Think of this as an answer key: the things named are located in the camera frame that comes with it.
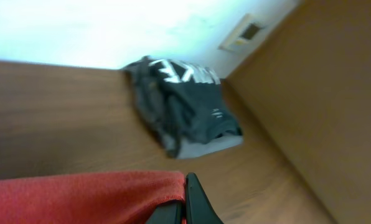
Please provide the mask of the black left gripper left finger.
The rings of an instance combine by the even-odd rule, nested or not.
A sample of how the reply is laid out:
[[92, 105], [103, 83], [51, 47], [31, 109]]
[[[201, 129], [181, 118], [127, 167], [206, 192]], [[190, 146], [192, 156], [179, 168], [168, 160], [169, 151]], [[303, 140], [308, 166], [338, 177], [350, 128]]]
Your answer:
[[181, 224], [183, 219], [183, 204], [172, 200], [156, 207], [146, 224]]

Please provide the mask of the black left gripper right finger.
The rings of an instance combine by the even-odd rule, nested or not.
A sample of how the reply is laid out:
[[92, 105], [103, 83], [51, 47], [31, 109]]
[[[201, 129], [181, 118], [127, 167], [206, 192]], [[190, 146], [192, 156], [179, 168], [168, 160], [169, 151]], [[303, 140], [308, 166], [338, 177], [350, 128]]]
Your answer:
[[187, 224], [223, 224], [193, 172], [186, 175], [185, 212]]

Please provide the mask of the red printed t-shirt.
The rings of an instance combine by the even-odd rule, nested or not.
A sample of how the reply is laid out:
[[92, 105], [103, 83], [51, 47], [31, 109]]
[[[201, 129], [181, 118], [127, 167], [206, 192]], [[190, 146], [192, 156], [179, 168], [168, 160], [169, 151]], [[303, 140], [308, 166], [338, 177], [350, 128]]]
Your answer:
[[145, 223], [158, 205], [183, 202], [184, 186], [170, 171], [0, 180], [0, 223]]

